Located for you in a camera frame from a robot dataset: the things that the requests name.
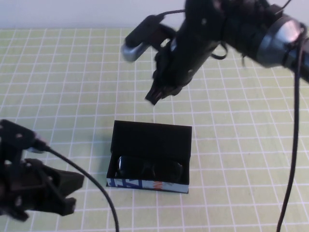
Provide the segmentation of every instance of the wire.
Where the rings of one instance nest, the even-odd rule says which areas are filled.
[[[80,171],[84,176],[86,176],[92,183],[94,183],[103,193],[103,195],[105,196],[108,204],[111,207],[112,210],[112,215],[114,217],[114,221],[115,221],[115,228],[116,228],[116,232],[119,232],[119,222],[118,222],[118,216],[115,210],[115,206],[112,203],[111,198],[109,197],[108,193],[106,192],[106,190],[102,187],[102,185],[100,185],[100,183],[93,178],[88,172],[86,172],[84,169],[82,169],[81,167],[79,167],[77,164],[75,164],[74,162],[72,162],[71,160],[67,159],[66,157],[64,157],[63,155],[59,154],[58,152],[54,151],[53,149],[51,149],[50,147],[47,147],[46,149],[47,152],[52,153],[53,155],[57,156],[58,158],[62,159],[63,161],[65,161],[66,163],[68,163],[69,165],[71,165],[73,168],[77,169],[78,171]]]
[[[292,0],[288,0],[288,1],[285,3],[285,5],[282,6],[282,10],[283,10],[285,7],[287,7],[287,6],[290,4],[291,1],[292,1]]]
[[[178,13],[184,13],[184,12],[185,10],[166,11],[166,12],[158,14],[157,16],[166,16],[166,15],[178,14]]]
[[[293,150],[292,150],[292,162],[291,170],[289,176],[289,182],[286,189],[285,197],[282,204],[282,210],[280,218],[277,224],[277,232],[280,232],[286,208],[289,202],[291,195],[291,190],[293,186],[293,180],[295,176],[296,169],[296,158],[297,158],[297,145],[298,145],[298,129],[299,129],[299,78],[300,78],[300,69],[303,57],[304,42],[307,35],[307,27],[304,24],[301,24],[303,32],[301,33],[298,39],[297,45],[297,60],[296,60],[296,70],[295,70],[295,85],[294,85],[294,135],[293,135]]]

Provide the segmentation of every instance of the table surface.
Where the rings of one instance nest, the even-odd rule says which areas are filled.
[[[154,50],[126,63],[130,29],[0,30],[0,117],[37,131],[106,184],[115,119],[193,126],[189,194],[107,188],[121,231],[274,232],[286,190],[293,135],[293,75],[263,69],[230,50],[208,59],[176,97],[144,100]],[[295,182],[282,232],[309,231],[309,86],[301,82]],[[73,170],[51,154],[31,154]],[[85,181],[73,215],[29,212],[0,231],[113,231],[112,214]]]

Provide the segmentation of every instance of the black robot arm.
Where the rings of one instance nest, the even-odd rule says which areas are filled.
[[[129,62],[149,46],[157,50],[154,82],[146,96],[152,104],[177,95],[222,43],[265,68],[283,66],[295,71],[296,42],[304,25],[284,14],[281,7],[266,0],[187,0],[184,12],[178,31],[161,24],[162,14],[147,17],[122,47]],[[304,45],[301,77],[309,82],[309,41]]]
[[[2,120],[0,138],[0,215],[26,221],[27,210],[74,213],[76,200],[66,197],[83,186],[84,176],[22,159],[23,150],[43,145],[29,129]]]

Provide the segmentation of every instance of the sunglasses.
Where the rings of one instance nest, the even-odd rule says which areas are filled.
[[[172,160],[153,160],[121,156],[118,160],[118,175],[129,179],[155,179],[178,182],[183,166]]]

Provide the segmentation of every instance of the open box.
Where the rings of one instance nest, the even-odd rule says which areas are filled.
[[[188,193],[191,141],[192,127],[189,126],[116,120],[107,186]],[[164,181],[168,177],[162,176],[165,172],[161,173],[162,178],[144,176],[132,178],[126,174],[119,176],[119,158],[123,156],[139,160],[155,160],[158,164],[176,162],[182,166],[182,173],[177,181]]]

